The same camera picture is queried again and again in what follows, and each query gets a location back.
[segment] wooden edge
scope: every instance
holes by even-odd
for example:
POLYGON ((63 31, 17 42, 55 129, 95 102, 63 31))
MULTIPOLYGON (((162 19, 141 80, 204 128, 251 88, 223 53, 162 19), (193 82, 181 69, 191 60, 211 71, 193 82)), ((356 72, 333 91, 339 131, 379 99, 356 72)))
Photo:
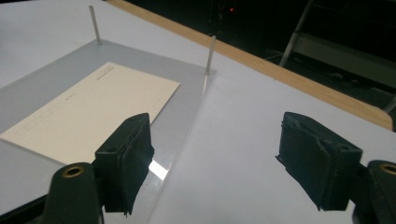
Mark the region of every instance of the wooden edge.
MULTIPOLYGON (((201 34, 189 27, 166 19, 165 17, 145 10, 142 7, 125 2, 124 0, 108 0, 107 2, 110 5, 129 12, 142 20, 154 23, 175 34, 188 38, 189 40, 202 46, 210 46, 211 38, 208 35, 201 34)), ((281 81, 293 87, 294 89, 312 95, 330 105, 341 108, 346 112, 349 112, 362 119, 366 119, 388 130, 393 130, 391 117, 385 111, 377 107, 356 100, 339 91, 334 91, 326 86, 312 81, 311 79, 299 76, 287 69, 284 69, 273 63, 269 63, 262 58, 249 54, 245 51, 242 51, 241 49, 237 49, 224 42, 217 41, 215 51, 264 75, 267 75, 268 77, 272 77, 275 80, 281 81)))

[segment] beige card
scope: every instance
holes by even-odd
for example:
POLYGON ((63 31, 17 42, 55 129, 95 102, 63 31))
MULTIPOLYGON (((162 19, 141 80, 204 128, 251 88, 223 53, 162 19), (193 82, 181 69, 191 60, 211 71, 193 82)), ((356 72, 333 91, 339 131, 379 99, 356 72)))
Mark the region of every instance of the beige card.
POLYGON ((106 63, 0 138, 62 163, 92 162, 125 119, 149 112, 152 122, 178 85, 106 63))

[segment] metal rod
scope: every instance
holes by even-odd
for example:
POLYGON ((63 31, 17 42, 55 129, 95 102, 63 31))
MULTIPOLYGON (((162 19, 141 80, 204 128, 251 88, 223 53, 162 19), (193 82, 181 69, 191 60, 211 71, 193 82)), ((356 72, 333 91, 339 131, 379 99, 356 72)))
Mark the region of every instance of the metal rod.
POLYGON ((213 51, 215 50, 215 43, 216 43, 216 36, 213 35, 212 43, 210 44, 209 57, 207 58, 207 66, 206 66, 205 75, 210 74, 210 64, 212 63, 212 56, 213 56, 213 51))
POLYGON ((312 5, 314 4, 314 1, 315 0, 309 0, 308 3, 306 4, 303 14, 297 24, 297 27, 293 31, 293 34, 291 35, 289 43, 286 46, 285 52, 283 53, 282 59, 280 60, 280 63, 279 63, 279 66, 284 67, 286 62, 288 61, 291 51, 293 50, 294 44, 297 41, 297 37, 300 34, 301 29, 303 28, 305 19, 308 15, 308 12, 311 10, 312 5))
POLYGON ((95 11, 93 10, 93 6, 90 6, 90 12, 91 12, 91 18, 92 18, 92 22, 93 22, 93 28, 95 29, 96 42, 98 45, 102 45, 102 41, 100 40, 98 24, 96 23, 95 11))

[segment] white surface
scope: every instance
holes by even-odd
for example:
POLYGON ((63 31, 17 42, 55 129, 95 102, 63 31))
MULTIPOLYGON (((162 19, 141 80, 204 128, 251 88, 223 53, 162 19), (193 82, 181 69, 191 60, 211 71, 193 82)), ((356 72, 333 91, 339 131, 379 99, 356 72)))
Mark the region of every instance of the white surface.
MULTIPOLYGON (((3 4, 0 87, 94 39, 88 5, 95 7, 103 39, 205 66, 208 49, 105 2, 3 4)), ((364 150, 363 164, 373 159, 396 161, 395 134, 217 53, 213 60, 217 78, 148 222, 351 223, 350 209, 318 212, 275 159, 283 113, 307 115, 344 136, 364 150)), ((55 167, 24 151, 2 152, 0 213, 46 192, 55 167), (31 163, 8 170, 5 164, 19 157, 32 158, 31 163), (39 174, 37 183, 26 186, 26 176, 39 174)), ((107 223, 115 220, 112 217, 106 215, 107 223)))

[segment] vertical post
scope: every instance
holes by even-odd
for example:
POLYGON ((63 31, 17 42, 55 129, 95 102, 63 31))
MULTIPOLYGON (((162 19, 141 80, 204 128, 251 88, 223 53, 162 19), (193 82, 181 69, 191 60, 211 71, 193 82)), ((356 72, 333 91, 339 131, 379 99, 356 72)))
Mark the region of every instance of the vertical post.
POLYGON ((213 51, 215 50, 215 43, 216 43, 216 36, 212 35, 212 43, 210 44, 209 57, 207 58, 207 65, 205 71, 205 75, 207 76, 210 74, 210 64, 212 64, 212 55, 213 55, 213 51))
POLYGON ((102 45, 102 41, 100 40, 98 25, 96 23, 95 12, 93 10, 93 6, 90 6, 90 12, 91 12, 91 18, 92 18, 92 22, 93 22, 93 28, 95 29, 95 34, 96 34, 96 43, 98 45, 102 45))

